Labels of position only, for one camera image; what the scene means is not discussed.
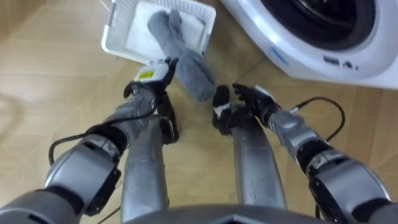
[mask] black glove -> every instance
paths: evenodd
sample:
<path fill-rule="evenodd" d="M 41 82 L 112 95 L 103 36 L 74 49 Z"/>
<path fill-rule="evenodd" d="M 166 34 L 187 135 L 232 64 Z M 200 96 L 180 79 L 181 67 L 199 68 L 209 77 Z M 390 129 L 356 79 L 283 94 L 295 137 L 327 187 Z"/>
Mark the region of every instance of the black glove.
<path fill-rule="evenodd" d="M 249 106 L 252 113 L 257 116 L 263 125 L 267 126 L 269 117 L 280 109 L 273 97 L 261 87 L 247 87 L 241 84 L 232 84 L 239 100 Z"/>

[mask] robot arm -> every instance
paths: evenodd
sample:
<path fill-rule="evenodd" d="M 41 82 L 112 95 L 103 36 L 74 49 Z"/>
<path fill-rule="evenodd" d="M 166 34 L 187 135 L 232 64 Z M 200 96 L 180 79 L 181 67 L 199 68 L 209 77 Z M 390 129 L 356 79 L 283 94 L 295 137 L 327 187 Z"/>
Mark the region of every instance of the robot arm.
<path fill-rule="evenodd" d="M 45 188 L 28 192 L 0 209 L 0 223 L 73 224 L 79 223 L 83 214 L 98 214 L 121 176 L 117 167 L 124 150 L 138 141 L 155 116 L 154 103 L 162 131 L 155 136 L 162 139 L 154 141 L 168 144 L 178 139 L 165 92 L 176 63 L 161 60 L 142 68 L 124 91 L 125 98 L 131 97 L 102 124 L 87 130 L 82 140 L 55 162 L 51 151 L 53 164 Z"/>
<path fill-rule="evenodd" d="M 269 104 L 260 120 L 275 133 L 309 179 L 309 188 L 326 220 L 368 222 L 392 205 L 377 176 L 362 163 L 336 150 L 310 129 L 302 117 Z"/>

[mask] washing machine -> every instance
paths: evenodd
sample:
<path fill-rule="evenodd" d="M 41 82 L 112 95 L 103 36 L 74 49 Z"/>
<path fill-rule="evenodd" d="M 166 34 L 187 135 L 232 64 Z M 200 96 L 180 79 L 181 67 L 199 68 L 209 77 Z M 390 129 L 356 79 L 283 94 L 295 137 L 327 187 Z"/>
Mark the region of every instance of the washing machine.
<path fill-rule="evenodd" d="M 221 0 L 294 78 L 398 89 L 398 0 Z"/>

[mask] silver tube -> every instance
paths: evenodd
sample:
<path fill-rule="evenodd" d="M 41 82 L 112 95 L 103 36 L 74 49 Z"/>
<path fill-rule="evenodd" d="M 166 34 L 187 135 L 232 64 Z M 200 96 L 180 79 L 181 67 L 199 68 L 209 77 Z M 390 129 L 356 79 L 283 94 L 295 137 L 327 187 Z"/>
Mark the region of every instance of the silver tube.
<path fill-rule="evenodd" d="M 286 208 L 282 182 L 269 141 L 256 119 L 232 130 L 239 202 Z"/>
<path fill-rule="evenodd" d="M 159 119 L 153 118 L 130 145 L 124 174 L 121 223 L 168 207 L 162 146 Z"/>

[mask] plastic basket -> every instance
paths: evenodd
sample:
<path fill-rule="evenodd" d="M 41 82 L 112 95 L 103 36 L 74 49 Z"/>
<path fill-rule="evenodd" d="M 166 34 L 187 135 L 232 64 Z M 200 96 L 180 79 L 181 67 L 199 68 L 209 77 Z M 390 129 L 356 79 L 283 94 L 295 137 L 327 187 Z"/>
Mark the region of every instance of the plastic basket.
<path fill-rule="evenodd" d="M 201 20 L 205 26 L 205 35 L 202 35 L 196 50 L 201 54 L 205 52 L 215 23 L 216 10 L 209 5 L 191 0 L 112 0 L 109 20 L 105 25 L 101 43 L 105 52 L 145 64 L 153 60 L 125 47 L 139 1 L 176 9 Z"/>

